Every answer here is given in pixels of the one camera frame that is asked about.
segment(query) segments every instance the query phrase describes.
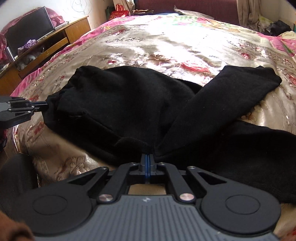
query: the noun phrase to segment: black circular joint cover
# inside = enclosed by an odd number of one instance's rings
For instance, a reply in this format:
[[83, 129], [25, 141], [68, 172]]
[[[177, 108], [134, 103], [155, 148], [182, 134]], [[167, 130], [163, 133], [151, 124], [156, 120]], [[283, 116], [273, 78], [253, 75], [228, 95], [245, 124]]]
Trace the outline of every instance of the black circular joint cover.
[[275, 227], [281, 206], [269, 193], [240, 183], [211, 186], [201, 203], [203, 215], [221, 230], [254, 235]]
[[25, 221], [35, 235], [64, 233], [84, 222], [92, 205], [83, 186], [51, 184], [25, 193], [15, 203], [15, 220]]

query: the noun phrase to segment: silver screw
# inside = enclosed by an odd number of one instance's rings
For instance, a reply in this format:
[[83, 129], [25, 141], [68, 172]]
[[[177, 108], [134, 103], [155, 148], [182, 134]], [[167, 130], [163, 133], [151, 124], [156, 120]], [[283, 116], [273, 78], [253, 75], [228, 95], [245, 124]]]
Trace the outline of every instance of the silver screw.
[[192, 201], [194, 199], [194, 195], [191, 193], [183, 193], [179, 196], [182, 201]]
[[99, 196], [99, 200], [102, 202], [110, 202], [113, 200], [113, 196], [111, 194], [102, 194]]

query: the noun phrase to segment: ribbed gray panel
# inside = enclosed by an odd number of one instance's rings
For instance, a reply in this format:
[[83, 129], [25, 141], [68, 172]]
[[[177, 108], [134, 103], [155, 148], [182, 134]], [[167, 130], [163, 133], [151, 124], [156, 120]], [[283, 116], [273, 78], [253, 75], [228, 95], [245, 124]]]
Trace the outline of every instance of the ribbed gray panel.
[[36, 241], [278, 241], [273, 234], [232, 237], [216, 231], [194, 206], [182, 205], [172, 196], [122, 196], [101, 205], [73, 232]]

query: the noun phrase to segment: flat screen monitor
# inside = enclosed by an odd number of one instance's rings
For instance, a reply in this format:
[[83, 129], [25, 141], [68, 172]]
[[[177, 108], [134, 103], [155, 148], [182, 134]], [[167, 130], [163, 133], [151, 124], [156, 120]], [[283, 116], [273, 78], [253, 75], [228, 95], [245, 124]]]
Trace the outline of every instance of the flat screen monitor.
[[54, 30], [45, 7], [24, 16], [5, 34], [7, 46], [15, 57], [17, 49], [24, 46], [30, 39], [38, 40]]

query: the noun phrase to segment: bed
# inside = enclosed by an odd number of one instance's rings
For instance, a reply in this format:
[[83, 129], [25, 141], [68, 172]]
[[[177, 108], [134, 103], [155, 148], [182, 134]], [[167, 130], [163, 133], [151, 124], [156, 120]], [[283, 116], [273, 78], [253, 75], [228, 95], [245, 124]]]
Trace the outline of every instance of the bed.
[[[225, 65], [271, 67], [282, 78], [245, 116], [249, 123], [296, 134], [296, 34], [267, 37], [236, 25], [191, 16], [141, 16], [109, 21], [56, 54], [27, 76], [12, 96], [42, 101], [60, 90], [83, 65], [102, 69], [130, 65], [151, 68], [174, 78], [206, 85]], [[63, 180], [102, 165], [49, 130], [41, 113], [8, 131], [6, 153], [33, 157], [41, 185]], [[131, 193], [162, 194], [159, 186], [133, 186]], [[296, 208], [282, 205], [275, 234], [294, 239]]]

